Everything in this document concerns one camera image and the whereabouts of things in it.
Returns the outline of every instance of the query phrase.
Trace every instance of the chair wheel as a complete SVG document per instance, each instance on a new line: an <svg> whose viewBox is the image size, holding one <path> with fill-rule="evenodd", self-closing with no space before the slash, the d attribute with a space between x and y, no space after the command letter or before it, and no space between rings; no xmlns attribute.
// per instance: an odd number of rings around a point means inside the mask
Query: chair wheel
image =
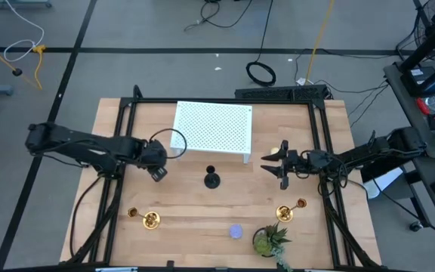
<svg viewBox="0 0 435 272"><path fill-rule="evenodd" d="M423 228L424 228L424 226L422 225L422 223L420 221L416 221L416 222L409 225L409 229L414 231L414 232L417 232Z"/></svg>

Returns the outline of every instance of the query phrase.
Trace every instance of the plant pot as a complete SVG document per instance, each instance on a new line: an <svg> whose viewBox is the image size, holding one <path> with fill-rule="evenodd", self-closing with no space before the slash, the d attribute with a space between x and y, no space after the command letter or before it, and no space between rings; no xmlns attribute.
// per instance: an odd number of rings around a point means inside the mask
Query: plant pot
<svg viewBox="0 0 435 272"><path fill-rule="evenodd" d="M261 231L265 231L265 229L264 229L264 227L262 227L262 228L260 228L260 229L258 229L258 230L256 230L256 232L255 232L255 234L253 235L253 246L255 245L255 237L261 232ZM263 257L265 257L265 258L271 258L271 257L273 257L273 255L261 255L261 256L263 256Z"/></svg>

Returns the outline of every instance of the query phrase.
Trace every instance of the white cable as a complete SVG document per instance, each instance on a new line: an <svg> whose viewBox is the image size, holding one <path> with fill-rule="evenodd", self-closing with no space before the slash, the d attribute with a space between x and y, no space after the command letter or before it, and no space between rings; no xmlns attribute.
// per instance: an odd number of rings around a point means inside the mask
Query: white cable
<svg viewBox="0 0 435 272"><path fill-rule="evenodd" d="M42 42L42 40L43 40L43 37L45 36L45 30L44 29L42 29L39 25L37 25L37 24L35 24L35 23L32 23L32 22L30 22L30 21L28 21L25 17L23 17L23 16L21 16L20 14L18 14L17 12L16 12L16 10L13 8L13 6L9 3L9 1L8 0L5 0L6 1L6 4L8 4L8 6L9 6L9 8L19 17L19 18L21 18L21 20L24 20L25 22L27 22L27 23L29 23L30 25L32 25L32 26L34 26L34 27L38 27L41 31L42 31L42 37L39 39L39 41L38 42L34 42L34 41L32 41L32 40L30 40L30 39L24 39L24 40L20 40L20 41L17 41L17 42L15 42L14 44L12 44L12 45L10 45L10 46L8 46L8 47L6 47L6 49L5 49L5 51L3 52L3 57L5 57L5 60L7 60L7 61L9 61L9 62L14 62L14 61L19 61L19 60L21 60L22 58L24 58L27 54L29 54L30 52L31 52L31 50L33 49L33 48L35 48L36 46L38 46L41 42ZM6 52L10 49L10 48L12 48L13 46L15 46L15 45L18 45L18 44L20 44L20 43L22 43L22 42L31 42L31 48L25 53L25 54L23 54L21 57L18 57L17 59L14 59L14 60L10 60L10 59L8 59L7 57L6 57Z"/></svg>

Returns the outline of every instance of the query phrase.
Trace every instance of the small potted plant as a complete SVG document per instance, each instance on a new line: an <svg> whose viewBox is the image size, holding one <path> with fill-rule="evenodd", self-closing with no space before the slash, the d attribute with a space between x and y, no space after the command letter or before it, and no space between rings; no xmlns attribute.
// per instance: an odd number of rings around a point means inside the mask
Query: small potted plant
<svg viewBox="0 0 435 272"><path fill-rule="evenodd" d="M291 242L285 238L288 230L286 228L278 230L278 224L279 222L273 226L266 226L257 230L253 236L253 247L261 256L265 258L274 257L278 264L288 272L292 272L292 268L285 261L285 248L283 247L283 243Z"/></svg>

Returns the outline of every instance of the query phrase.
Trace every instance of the yellow cable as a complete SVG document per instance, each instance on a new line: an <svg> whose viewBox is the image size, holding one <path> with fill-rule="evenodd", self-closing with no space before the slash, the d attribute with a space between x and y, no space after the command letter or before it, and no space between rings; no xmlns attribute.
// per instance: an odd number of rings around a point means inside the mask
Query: yellow cable
<svg viewBox="0 0 435 272"><path fill-rule="evenodd" d="M325 26L327 22L329 21L330 14L332 13L333 4L335 3L335 0L330 0L329 9L326 11L325 19L322 23L322 27L320 28L320 32L318 33L318 37L316 37L315 46L313 47L313 52L311 53L311 59L310 64L308 64L308 71L307 71L307 78L305 80L305 85L308 84L308 79L310 78L311 74L311 67L313 65L313 59L315 58L315 52L318 48L318 45L320 43L320 40L322 39L323 32L325 30Z"/></svg>
<svg viewBox="0 0 435 272"><path fill-rule="evenodd" d="M4 58L1 57L0 55L0 61L4 64L6 64L6 66L8 66L11 70L16 71L17 69L12 66L11 64L9 64L9 62L7 62ZM28 84L30 84L32 87L34 88L39 88L38 86L35 85L35 83L31 82L31 80L29 80L24 74L21 75L23 80L28 82Z"/></svg>
<svg viewBox="0 0 435 272"><path fill-rule="evenodd" d="M42 84L39 82L38 72L39 72L39 67L42 65L42 62L43 62L43 50L45 50L45 49L46 49L46 47L44 45L38 45L35 48L33 48L33 52L37 52L39 55L38 66L35 69L35 80L36 80L36 83L38 83L38 87L40 90L42 90L43 87L42 87Z"/></svg>

